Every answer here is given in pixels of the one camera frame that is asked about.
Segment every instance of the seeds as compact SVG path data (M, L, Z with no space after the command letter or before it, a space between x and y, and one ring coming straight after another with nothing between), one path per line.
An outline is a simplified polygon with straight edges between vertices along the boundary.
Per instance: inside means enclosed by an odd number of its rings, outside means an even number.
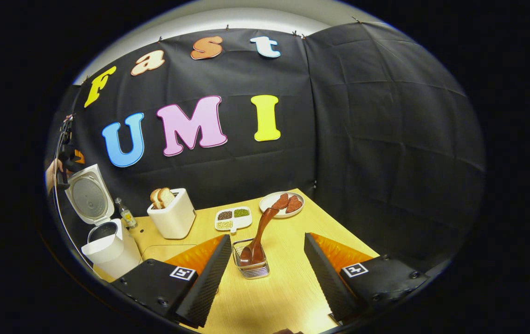
M234 211L234 217L244 217L248 215L249 213L247 209L237 209Z
M218 215L218 220L232 218L232 211L224 211Z
M218 222L216 225L220 230L230 229L232 228L232 221L231 220L224 220L223 222Z

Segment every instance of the meat slice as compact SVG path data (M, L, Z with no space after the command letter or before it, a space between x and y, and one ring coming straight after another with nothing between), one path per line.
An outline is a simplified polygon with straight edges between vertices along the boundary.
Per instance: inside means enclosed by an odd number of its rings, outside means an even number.
M294 212L297 209L300 209L301 206L302 206L301 201L299 201L297 196L294 195L290 197L290 201L288 203L288 209L286 209L286 213Z
M271 208L272 209L278 209L278 210L283 210L285 209L287 206L288 206L288 203L289 203L290 199L288 199L288 194L282 194L278 201L276 201L272 206Z

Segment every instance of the screw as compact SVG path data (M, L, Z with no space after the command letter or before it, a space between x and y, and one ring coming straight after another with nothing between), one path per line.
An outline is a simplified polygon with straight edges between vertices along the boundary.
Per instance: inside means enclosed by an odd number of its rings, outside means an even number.
M168 302L166 300L164 300L164 298L159 297L157 299L157 303L160 304L163 307L168 307Z

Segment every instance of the white ceiling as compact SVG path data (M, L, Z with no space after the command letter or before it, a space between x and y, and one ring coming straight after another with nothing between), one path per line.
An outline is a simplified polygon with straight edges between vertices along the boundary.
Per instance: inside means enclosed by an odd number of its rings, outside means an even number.
M80 73L81 84L106 64L163 39L189 32L230 28L254 28L308 36L331 26L380 21L358 8L333 0L197 0L172 9L140 25L106 48Z

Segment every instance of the letter u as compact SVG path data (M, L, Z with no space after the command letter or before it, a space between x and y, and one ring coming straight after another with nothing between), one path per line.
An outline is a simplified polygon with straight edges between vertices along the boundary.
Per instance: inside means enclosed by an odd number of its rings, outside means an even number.
M138 112L125 118L125 124L131 129L131 141L133 149L131 152L124 154L121 150L121 144L118 141L118 130L121 124L116 122L107 125L102 130L102 137L106 141L106 151L108 158L113 165L117 167L129 167L139 161L143 155L143 134L142 134L143 113Z

